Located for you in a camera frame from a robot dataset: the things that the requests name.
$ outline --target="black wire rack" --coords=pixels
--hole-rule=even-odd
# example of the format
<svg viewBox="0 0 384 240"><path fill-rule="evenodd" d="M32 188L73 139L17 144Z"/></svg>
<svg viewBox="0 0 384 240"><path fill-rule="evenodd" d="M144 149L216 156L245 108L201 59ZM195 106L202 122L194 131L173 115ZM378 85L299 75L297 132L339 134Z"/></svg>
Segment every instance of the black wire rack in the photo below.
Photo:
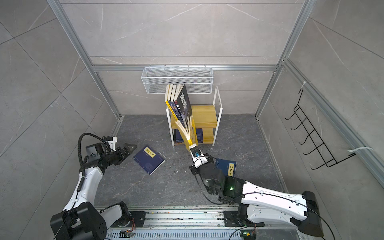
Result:
<svg viewBox="0 0 384 240"><path fill-rule="evenodd" d="M294 115L296 115L296 117L300 120L300 124L299 124L296 128L294 128L294 129L291 128L291 130L294 131L294 130L296 130L298 127L300 127L300 126L302 125L302 126L304 127L305 131L307 132L307 137L305 138L304 142L303 142L303 143L299 142L299 144L300 144L300 145L303 145L303 144L307 141L307 139L310 138L311 141L312 141L312 143L313 143L313 145L315 146L315 149L313 149L313 150L310 151L309 153L303 153L304 155L308 155L308 154L312 153L312 152L315 151L315 150L317 150L317 152L320 154L321 159L323 160L324 163L323 163L322 165L316 167L316 168L311 168L311 169L312 169L312 170L319 169L319 168L321 168L321 167L324 166L324 165L326 165L327 167L332 167L332 166L334 166L334 165L336 165L336 164L341 163L341 162L344 161L344 160L347 160L347 159L350 158L350 157L355 156L356 154L355 154L355 153L352 153L352 154L348 155L348 157L344 158L344 159L341 160L341 161L337 161L337 160L335 159L335 157L332 155L331 151L329 150L328 146L325 144L325 142L323 141L322 137L321 137L320 134L317 132L316 128L313 126L313 124L311 123L311 121L309 120L309 118L307 117L307 115L305 114L305 112L303 111L303 109L302 109L302 108L300 107L300 105L299 105L301 96L303 95L303 89L300 89L299 94L300 94L299 101L297 102L297 105L293 108L293 114L292 114L292 116L291 116L290 118L288 118L288 119L285 118L285 120L290 120ZM301 120L300 117L299 117L299 115L297 114L297 111L299 111L299 110L300 110L300 111L303 113L303 115L305 116L305 118L304 118L303 120ZM313 130L312 130L311 132L309 132L308 129L305 127L305 125L304 125L304 122L305 122L305 121L308 121L308 122L310 123L310 125L312 126ZM314 140L313 140L313 138L312 138L312 136L311 136L312 133L317 134L317 136L320 138L320 140L321 140L321 141L320 141L320 145L316 146L316 143L314 142ZM325 148L327 149L327 151L328 151L329 154L331 155L331 160L329 160L329 161L325 161L323 155L322 155L321 152L319 151L319 147L321 147L321 146L325 146Z"/></svg>

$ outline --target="wooden shelf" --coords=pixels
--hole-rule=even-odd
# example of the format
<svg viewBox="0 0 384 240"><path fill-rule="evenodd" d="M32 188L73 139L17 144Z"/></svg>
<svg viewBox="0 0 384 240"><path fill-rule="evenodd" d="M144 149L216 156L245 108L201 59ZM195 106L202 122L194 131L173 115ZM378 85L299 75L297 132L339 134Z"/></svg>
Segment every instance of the wooden shelf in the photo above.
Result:
<svg viewBox="0 0 384 240"><path fill-rule="evenodd" d="M203 144L212 144L214 142L214 131L212 128L203 128Z"/></svg>
<svg viewBox="0 0 384 240"><path fill-rule="evenodd" d="M216 109L214 105L192 105L192 115L195 121L196 128L216 128L217 125L217 117L216 117ZM171 114L170 122L172 129L177 129L175 124L175 117Z"/></svg>
<svg viewBox="0 0 384 240"><path fill-rule="evenodd" d="M220 111L218 117L216 116L215 102L216 96L218 97L218 102L220 105ZM202 144L212 144L215 145L218 125L220 123L221 114L223 113L223 105L221 103L220 93L218 91L218 87L215 88L215 96L212 105L191 105L192 108L192 116L195 123L195 128L203 129L203 143ZM177 129L177 125L175 124L176 119L173 114L169 112L169 108L166 108L167 111L167 119L169 125L170 139L172 141L172 146L175 146L173 142L173 130ZM189 151L188 143L185 145L187 150Z"/></svg>

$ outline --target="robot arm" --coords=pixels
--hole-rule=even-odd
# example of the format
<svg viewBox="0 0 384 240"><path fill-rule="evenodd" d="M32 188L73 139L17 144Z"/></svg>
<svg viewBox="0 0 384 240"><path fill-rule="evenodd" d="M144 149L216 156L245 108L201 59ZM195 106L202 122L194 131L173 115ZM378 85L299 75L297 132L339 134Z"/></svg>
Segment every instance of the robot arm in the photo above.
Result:
<svg viewBox="0 0 384 240"><path fill-rule="evenodd" d="M303 194L287 194L226 176L221 169L216 168L213 158L202 154L196 144L190 146L190 151L194 165L189 168L193 175L199 174L207 192L218 195L218 200L223 203L239 204L235 218L238 225L285 223L297 226L305 234L324 236L314 193L305 191Z"/></svg>
<svg viewBox="0 0 384 240"><path fill-rule="evenodd" d="M122 227L129 224L131 216L125 203L114 204L102 213L93 207L93 203L107 167L121 164L136 145L126 144L121 148L115 147L116 137L103 137L102 140L109 148L104 151L101 143L86 147L87 156L83 161L85 177L80 169L79 181L71 199L61 213L51 218L51 228L57 240L102 240L113 223Z"/></svg>

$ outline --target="white zip tie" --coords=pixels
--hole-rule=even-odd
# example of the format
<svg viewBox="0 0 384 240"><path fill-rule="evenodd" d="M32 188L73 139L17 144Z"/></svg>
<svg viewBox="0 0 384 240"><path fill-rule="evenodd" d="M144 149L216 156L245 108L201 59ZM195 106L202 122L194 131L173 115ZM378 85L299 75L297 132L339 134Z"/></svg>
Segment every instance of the white zip tie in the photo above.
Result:
<svg viewBox="0 0 384 240"><path fill-rule="evenodd" d="M348 152L354 152L354 151L357 151L357 150L360 150L360 149L370 149L370 150L373 150L373 148L371 147L358 147L358 148L355 148L355 149L352 149L352 150L347 150Z"/></svg>
<svg viewBox="0 0 384 240"><path fill-rule="evenodd" d="M301 86L301 88L303 88L303 87L304 87L304 84L306 84L306 83L310 83L310 82L304 81L304 82L303 82L303 85Z"/></svg>

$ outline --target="wall-mounted basket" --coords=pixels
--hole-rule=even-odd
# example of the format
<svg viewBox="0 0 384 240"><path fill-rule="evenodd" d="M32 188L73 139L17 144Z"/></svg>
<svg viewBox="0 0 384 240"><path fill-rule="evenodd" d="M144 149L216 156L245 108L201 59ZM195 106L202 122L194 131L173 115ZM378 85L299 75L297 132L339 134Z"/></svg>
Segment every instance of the wall-mounted basket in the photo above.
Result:
<svg viewBox="0 0 384 240"><path fill-rule="evenodd" d="M148 94L164 94L167 84L185 84L188 93L211 93L211 67L145 67L141 80Z"/></svg>

